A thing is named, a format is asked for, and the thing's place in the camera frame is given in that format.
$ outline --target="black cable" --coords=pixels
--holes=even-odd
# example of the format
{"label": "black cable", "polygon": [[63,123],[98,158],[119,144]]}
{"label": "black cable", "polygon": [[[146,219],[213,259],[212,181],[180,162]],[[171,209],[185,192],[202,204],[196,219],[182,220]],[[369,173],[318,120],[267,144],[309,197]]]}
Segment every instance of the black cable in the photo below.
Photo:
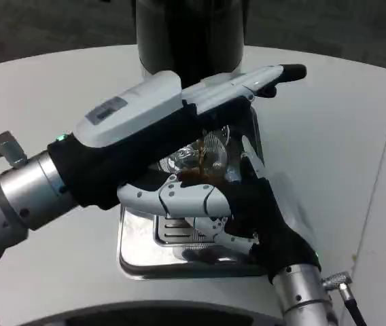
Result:
{"label": "black cable", "polygon": [[367,326],[361,314],[361,311],[357,307],[357,303],[355,299],[344,301],[344,304],[347,310],[350,312],[351,318],[353,318],[353,321],[355,322],[356,326]]}

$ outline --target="white table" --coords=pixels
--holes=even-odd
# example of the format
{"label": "white table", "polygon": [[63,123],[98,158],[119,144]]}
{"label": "white table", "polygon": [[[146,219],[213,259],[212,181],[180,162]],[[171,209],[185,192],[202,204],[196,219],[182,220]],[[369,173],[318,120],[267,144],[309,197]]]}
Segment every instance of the white table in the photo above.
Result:
{"label": "white table", "polygon": [[[351,270],[385,148],[386,69],[245,48],[243,70],[280,63],[303,63],[308,76],[279,86],[277,98],[255,103],[267,166],[294,183],[317,235],[324,274]],[[34,155],[95,105],[140,81],[136,46],[0,64],[0,132],[11,130]],[[4,168],[0,160],[0,172]],[[129,279],[116,260],[118,220],[117,208],[76,209],[9,249],[0,261],[1,324],[139,300],[216,303],[279,316],[266,278]],[[359,260],[357,265],[362,269]],[[355,294],[362,308],[369,307],[362,302],[372,299],[370,287],[358,273]],[[335,301],[340,314],[342,304]]]}

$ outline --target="coffee machine drip tray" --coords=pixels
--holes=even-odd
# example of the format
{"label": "coffee machine drip tray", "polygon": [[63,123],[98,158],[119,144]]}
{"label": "coffee machine drip tray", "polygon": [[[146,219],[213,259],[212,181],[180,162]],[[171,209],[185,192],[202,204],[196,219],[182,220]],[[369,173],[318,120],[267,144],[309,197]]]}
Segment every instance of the coffee machine drip tray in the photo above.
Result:
{"label": "coffee machine drip tray", "polygon": [[[239,180],[242,145],[233,137],[244,134],[262,159],[262,147],[254,109],[237,125],[209,134],[202,145],[204,169],[228,181]],[[158,168],[176,173],[195,168],[198,143],[161,160]],[[121,206],[118,259],[128,275],[135,278],[209,278],[264,275],[263,268],[239,253],[216,245],[191,228],[184,219],[147,215]]]}

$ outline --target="espresso machine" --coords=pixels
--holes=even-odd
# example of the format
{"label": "espresso machine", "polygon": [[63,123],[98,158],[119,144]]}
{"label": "espresso machine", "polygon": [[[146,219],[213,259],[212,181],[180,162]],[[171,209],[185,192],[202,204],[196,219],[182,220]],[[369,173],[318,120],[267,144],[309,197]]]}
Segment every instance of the espresso machine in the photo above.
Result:
{"label": "espresso machine", "polygon": [[[137,45],[144,78],[164,70],[176,72],[183,88],[200,81],[220,83],[241,73],[249,0],[132,1]],[[210,76],[223,75],[215,79]],[[222,181],[240,179],[241,138],[249,138],[259,157],[262,146],[254,108],[236,124],[210,132],[159,161],[166,173],[198,170]],[[146,215],[122,207],[120,264],[139,278],[262,275],[243,255],[216,245],[184,218]],[[137,255],[137,247],[143,249]]]}

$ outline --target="dark floor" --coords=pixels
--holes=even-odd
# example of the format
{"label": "dark floor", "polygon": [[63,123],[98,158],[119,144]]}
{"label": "dark floor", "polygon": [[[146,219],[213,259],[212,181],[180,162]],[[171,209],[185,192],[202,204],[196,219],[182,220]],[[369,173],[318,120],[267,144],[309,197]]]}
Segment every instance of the dark floor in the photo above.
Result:
{"label": "dark floor", "polygon": [[[0,0],[0,62],[128,43],[130,0]],[[246,44],[386,67],[386,0],[251,0]]]}

